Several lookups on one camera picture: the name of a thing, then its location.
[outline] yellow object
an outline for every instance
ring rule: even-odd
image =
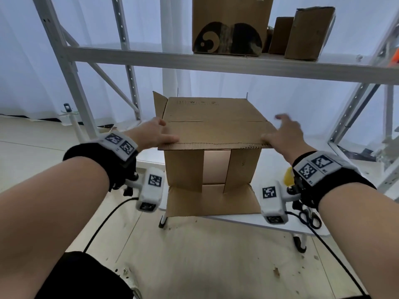
[[[294,172],[292,171],[292,167],[289,167],[284,174],[284,184],[286,186],[292,186],[294,183]]]

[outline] person's left hand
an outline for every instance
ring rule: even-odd
[[[162,118],[152,118],[150,121],[146,121],[133,129],[125,131],[124,134],[135,141],[139,152],[164,143],[179,141],[178,135],[162,134],[164,126],[166,126],[166,122]]]

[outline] white curtain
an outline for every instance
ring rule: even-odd
[[[61,24],[80,45],[120,48],[111,0],[53,4]],[[192,0],[123,0],[123,5],[133,50],[191,53]],[[335,6],[337,14],[321,59],[341,56],[354,62],[363,55],[364,65],[399,10],[397,0],[274,0],[269,24],[278,16],[294,15],[296,8],[316,5]],[[0,0],[0,35],[0,113],[56,118],[66,102],[76,109],[32,0]],[[125,68],[100,66],[129,96]],[[134,119],[133,110],[89,65],[77,67],[97,125]],[[356,85],[149,67],[134,71],[144,119],[155,115],[153,90],[166,96],[176,96],[178,90],[179,96],[225,98],[245,98],[248,93],[248,100],[276,126],[273,116],[288,112],[305,134],[325,140]],[[376,95],[346,139],[367,145],[382,134],[381,107]],[[373,128],[368,128],[371,121]]]

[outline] white shoe with holes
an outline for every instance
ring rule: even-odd
[[[133,267],[128,262],[120,262],[115,264],[114,272],[130,287],[136,299],[142,299],[142,295],[138,290],[137,279],[133,274]]]

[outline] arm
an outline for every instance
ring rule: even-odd
[[[303,140],[300,125],[283,114],[281,128],[262,139],[292,165],[315,151]],[[374,299],[395,298],[399,292],[399,205],[375,189],[350,183],[327,193],[319,213],[342,253]]]
[[[128,130],[138,149],[176,142],[154,118]],[[108,192],[105,170],[74,157],[0,194],[0,298],[33,298]]]

